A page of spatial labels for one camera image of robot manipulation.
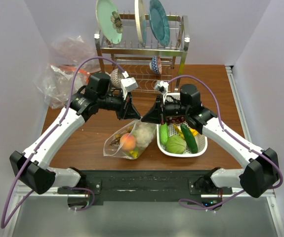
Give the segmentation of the toy cauliflower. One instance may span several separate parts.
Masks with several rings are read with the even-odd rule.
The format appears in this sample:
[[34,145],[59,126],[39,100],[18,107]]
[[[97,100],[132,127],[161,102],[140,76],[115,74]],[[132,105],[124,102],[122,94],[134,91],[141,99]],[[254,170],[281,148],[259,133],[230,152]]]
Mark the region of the toy cauliflower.
[[152,123],[140,123],[133,132],[136,146],[145,149],[152,142],[156,131],[156,125]]

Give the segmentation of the toy peach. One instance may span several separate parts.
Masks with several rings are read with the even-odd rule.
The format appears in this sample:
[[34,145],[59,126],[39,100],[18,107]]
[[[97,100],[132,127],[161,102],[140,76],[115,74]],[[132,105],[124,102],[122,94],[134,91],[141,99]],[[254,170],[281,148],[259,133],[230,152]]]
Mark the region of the toy peach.
[[120,145],[124,151],[134,150],[136,147],[136,138],[134,135],[127,133],[120,139]]

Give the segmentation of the clear zip top bag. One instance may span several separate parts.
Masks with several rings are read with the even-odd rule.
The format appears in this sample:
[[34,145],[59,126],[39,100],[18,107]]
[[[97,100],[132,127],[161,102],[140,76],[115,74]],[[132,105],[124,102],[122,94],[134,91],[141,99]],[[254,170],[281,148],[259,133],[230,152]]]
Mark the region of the clear zip top bag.
[[150,145],[155,136],[155,124],[134,120],[105,141],[103,155],[135,160]]

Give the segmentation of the yellow banana bunch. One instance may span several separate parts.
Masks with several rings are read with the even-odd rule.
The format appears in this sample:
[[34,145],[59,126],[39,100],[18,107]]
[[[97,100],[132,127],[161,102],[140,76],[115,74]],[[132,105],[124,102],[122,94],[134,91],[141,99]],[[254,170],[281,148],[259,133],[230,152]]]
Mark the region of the yellow banana bunch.
[[129,151],[129,155],[132,159],[137,159],[143,151],[139,148]]

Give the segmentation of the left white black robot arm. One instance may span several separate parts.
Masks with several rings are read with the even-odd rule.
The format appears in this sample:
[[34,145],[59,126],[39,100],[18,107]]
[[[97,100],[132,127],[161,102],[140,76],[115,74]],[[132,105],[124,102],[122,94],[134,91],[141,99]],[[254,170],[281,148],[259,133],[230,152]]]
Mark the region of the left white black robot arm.
[[51,187],[69,187],[75,194],[85,190],[85,177],[79,170],[49,165],[67,139],[100,109],[114,111],[119,120],[141,118],[132,104],[131,92],[138,87],[135,78],[121,79],[119,95],[109,89],[110,81],[106,73],[92,74],[88,84],[72,95],[70,104],[37,141],[23,152],[11,154],[13,172],[21,182],[39,195]]

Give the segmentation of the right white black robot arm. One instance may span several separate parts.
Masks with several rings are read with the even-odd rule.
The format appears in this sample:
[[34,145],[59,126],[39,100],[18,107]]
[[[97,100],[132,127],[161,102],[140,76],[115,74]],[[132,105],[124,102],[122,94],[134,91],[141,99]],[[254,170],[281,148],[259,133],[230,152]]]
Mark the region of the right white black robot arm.
[[220,116],[202,105],[201,94],[193,84],[181,86],[179,99],[168,99],[168,83],[158,81],[159,91],[153,107],[143,122],[163,124],[171,116],[184,116],[187,125],[213,140],[241,165],[240,169],[215,168],[195,182],[197,188],[215,194],[223,187],[241,188],[258,198],[278,181],[277,153],[256,146],[226,126]]

